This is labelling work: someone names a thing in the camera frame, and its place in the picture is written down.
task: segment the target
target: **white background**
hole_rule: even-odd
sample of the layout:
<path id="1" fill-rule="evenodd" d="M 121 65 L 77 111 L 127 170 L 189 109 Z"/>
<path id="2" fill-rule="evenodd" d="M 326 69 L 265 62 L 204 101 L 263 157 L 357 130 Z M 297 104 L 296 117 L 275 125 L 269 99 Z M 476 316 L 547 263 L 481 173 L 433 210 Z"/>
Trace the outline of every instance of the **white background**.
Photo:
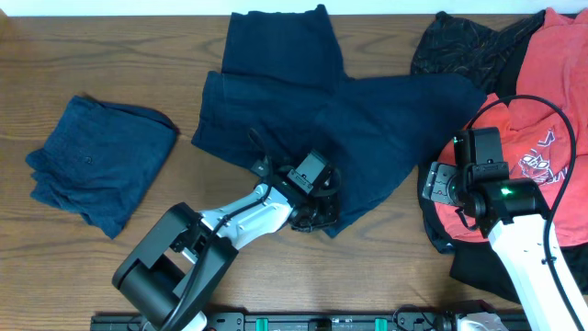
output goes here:
<path id="1" fill-rule="evenodd" d="M 317 4 L 331 15 L 530 14 L 548 6 L 567 14 L 587 7 L 588 0 L 0 0 L 9 16 L 229 15 L 302 12 Z"/>

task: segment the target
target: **dark blue cloth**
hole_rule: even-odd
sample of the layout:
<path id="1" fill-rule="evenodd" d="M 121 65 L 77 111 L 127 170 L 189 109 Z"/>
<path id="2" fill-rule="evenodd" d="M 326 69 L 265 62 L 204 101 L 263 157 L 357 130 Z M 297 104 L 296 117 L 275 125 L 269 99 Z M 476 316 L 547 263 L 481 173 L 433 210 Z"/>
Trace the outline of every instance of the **dark blue cloth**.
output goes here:
<path id="1" fill-rule="evenodd" d="M 263 157 L 250 128 L 277 159 L 318 150 L 342 174 L 341 218 L 326 231 L 335 236 L 443 148 L 485 99 L 458 74 L 348 78 L 324 6 L 233 14 L 192 143 L 245 168 Z"/>
<path id="2" fill-rule="evenodd" d="M 31 197 L 80 213 L 110 238 L 139 206 L 175 143 L 161 113 L 74 97 L 43 148 L 27 156 Z"/>

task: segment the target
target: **table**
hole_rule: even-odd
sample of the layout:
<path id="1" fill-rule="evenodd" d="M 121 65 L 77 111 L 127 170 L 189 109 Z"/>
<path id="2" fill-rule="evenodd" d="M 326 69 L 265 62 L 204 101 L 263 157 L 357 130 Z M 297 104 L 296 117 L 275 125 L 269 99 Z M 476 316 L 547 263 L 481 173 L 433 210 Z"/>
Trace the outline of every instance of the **table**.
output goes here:
<path id="1" fill-rule="evenodd" d="M 408 74 L 426 16 L 332 17 L 354 77 Z M 471 16 L 500 29 L 520 16 Z M 120 262 L 172 205 L 218 207 L 256 178 L 190 144 L 206 74 L 220 70 L 227 17 L 11 18 L 0 40 L 0 329 L 84 330 L 98 312 L 132 312 L 110 284 Z M 40 148 L 75 94 L 167 114 L 181 136 L 140 208 L 115 240 L 79 215 L 29 197 L 25 156 Z M 335 239 L 284 229 L 242 250 L 212 309 L 385 312 L 483 299 L 448 276 L 424 232 L 416 172 Z"/>

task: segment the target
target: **pile of clothes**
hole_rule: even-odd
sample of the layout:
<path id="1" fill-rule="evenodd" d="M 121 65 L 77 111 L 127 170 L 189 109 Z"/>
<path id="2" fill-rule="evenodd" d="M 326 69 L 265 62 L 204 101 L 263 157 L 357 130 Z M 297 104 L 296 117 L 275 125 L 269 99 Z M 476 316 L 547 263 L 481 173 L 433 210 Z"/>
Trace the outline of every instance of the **pile of clothes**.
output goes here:
<path id="1" fill-rule="evenodd" d="M 565 17 L 548 9 L 494 31 L 441 12 L 418 45 L 410 75 L 354 79 L 345 73 L 324 6 L 302 14 L 233 14 L 221 71 L 209 73 L 202 92 L 192 143 L 247 169 L 264 157 L 248 141 L 250 129 L 278 164 L 319 151 L 341 170 L 341 216 L 325 230 L 335 237 L 384 201 L 417 165 L 422 191 L 433 161 L 454 162 L 447 142 L 485 103 L 514 94 L 547 98 L 570 117 L 577 136 L 576 170 L 555 224 L 571 272 L 587 293 L 586 216 L 572 207 L 585 200 L 588 183 L 588 95 L 582 93 L 587 23 L 588 12 Z M 557 115 L 515 100 L 486 112 L 475 126 L 498 127 L 511 178 L 535 179 L 552 203 L 570 160 Z M 151 109 L 76 97 L 44 148 L 27 159 L 38 181 L 32 196 L 82 214 L 114 238 L 176 133 L 168 118 Z M 453 278 L 518 300 L 479 233 L 465 229 L 453 209 L 420 204 L 433 245 L 455 254 Z"/>

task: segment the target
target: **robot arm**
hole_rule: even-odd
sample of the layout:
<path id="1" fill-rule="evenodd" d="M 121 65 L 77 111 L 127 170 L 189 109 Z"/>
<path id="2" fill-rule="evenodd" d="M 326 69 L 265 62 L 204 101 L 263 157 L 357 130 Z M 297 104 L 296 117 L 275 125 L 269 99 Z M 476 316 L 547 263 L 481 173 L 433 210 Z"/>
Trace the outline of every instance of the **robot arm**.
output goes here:
<path id="1" fill-rule="evenodd" d="M 256 166 L 263 170 L 265 164 Z M 174 331 L 202 330 L 207 320 L 201 311 L 241 248 L 286 223 L 310 231 L 337 220 L 333 173 L 336 170 L 312 151 L 297 168 L 277 171 L 251 194 L 224 207 L 195 212 L 185 203 L 175 205 L 122 263 L 112 284 L 148 321 L 142 329 L 167 325 Z M 218 232 L 211 235 L 216 227 Z M 165 255 L 168 248 L 195 265 L 201 259 L 200 268 L 184 274 Z M 178 304 L 183 295 L 185 304 Z"/>
<path id="2" fill-rule="evenodd" d="M 509 179 L 496 128 L 466 130 L 454 139 L 457 166 L 433 163 L 423 196 L 475 218 L 470 230 L 488 238 L 513 281 L 533 330 L 577 330 L 545 259 L 548 204 L 535 181 Z M 584 329 L 588 307 L 550 227 L 550 251 L 561 285 Z"/>

